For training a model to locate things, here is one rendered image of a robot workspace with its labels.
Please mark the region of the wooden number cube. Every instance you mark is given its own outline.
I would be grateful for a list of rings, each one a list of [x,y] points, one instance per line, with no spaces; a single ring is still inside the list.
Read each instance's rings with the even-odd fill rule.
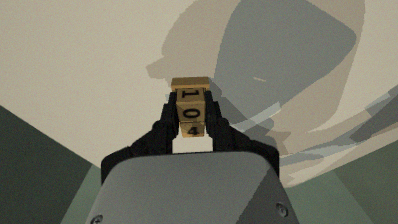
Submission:
[[[179,88],[177,90],[176,108],[179,122],[205,121],[204,88]]]
[[[180,122],[182,137],[203,137],[205,132],[205,121]]]

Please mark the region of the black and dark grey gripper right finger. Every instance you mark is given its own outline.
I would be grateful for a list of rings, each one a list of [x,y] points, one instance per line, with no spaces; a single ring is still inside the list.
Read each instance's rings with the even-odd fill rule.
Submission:
[[[246,150],[259,153],[267,158],[279,177],[279,151],[268,144],[250,140],[248,136],[231,127],[229,121],[222,117],[218,101],[213,101],[211,91],[204,94],[206,133],[212,138],[213,151]]]

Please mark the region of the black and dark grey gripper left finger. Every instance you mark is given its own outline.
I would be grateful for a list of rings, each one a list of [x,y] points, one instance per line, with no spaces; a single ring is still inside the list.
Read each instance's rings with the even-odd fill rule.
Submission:
[[[127,158],[138,155],[173,153],[172,140],[179,133],[176,98],[177,93],[170,92],[168,103],[164,103],[161,118],[153,124],[152,130],[132,143],[131,146],[109,154],[101,161],[101,187],[110,170]]]

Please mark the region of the dark brown calendar tray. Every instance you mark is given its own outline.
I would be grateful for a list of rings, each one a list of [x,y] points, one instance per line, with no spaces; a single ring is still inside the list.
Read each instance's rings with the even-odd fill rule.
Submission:
[[[209,91],[208,77],[183,77],[172,78],[172,92],[177,93],[179,88],[204,88],[204,92]]]

